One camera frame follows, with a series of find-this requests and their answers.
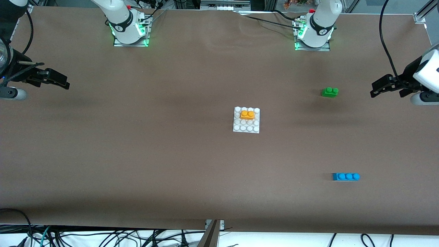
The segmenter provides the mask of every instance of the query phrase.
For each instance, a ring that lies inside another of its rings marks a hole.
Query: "white floor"
[[[96,232],[75,232],[77,234],[90,234]],[[139,231],[141,237],[149,237],[152,231]],[[169,230],[161,234],[158,238],[164,238],[173,234],[181,233],[180,230]],[[272,232],[221,232],[218,247],[231,247],[238,244],[237,247],[328,247],[332,233],[272,233]],[[1,234],[0,247],[10,247],[18,245],[26,235],[23,233]],[[98,247],[107,235],[95,236],[67,236],[64,239],[73,247]],[[201,233],[187,234],[188,243],[199,241]],[[390,235],[370,234],[375,247],[388,247]],[[365,238],[369,247],[372,244]],[[175,246],[176,241],[164,241],[159,244],[160,247]],[[112,241],[107,247],[113,247],[115,241]],[[362,247],[360,234],[343,234],[338,233],[334,239],[332,247]],[[417,236],[417,235],[395,235],[393,247],[437,247],[439,246],[439,236]],[[136,243],[131,240],[123,240],[120,247],[136,247]]]

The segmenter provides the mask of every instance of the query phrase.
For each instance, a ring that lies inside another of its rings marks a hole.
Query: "brown table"
[[[391,72],[378,15],[341,15],[331,52],[229,11],[168,11],[148,48],[113,47],[99,9],[32,16],[27,55],[71,87],[11,84],[29,97],[1,102],[1,207],[36,224],[439,234],[439,111],[370,98]],[[410,15],[384,35],[399,72],[430,46]],[[12,45],[28,36],[24,19]],[[232,131],[235,106],[261,109],[260,134]]]

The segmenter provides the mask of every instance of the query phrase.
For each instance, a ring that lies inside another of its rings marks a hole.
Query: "green lego brick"
[[[338,95],[338,88],[327,87],[322,90],[322,96],[328,98],[335,98]]]

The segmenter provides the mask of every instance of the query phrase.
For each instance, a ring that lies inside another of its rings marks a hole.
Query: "white lego baseplate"
[[[241,112],[248,111],[254,112],[253,120],[241,119]],[[261,110],[259,108],[247,108],[237,106],[233,113],[233,131],[234,132],[245,132],[245,133],[256,133],[259,134],[259,123],[261,121]]]

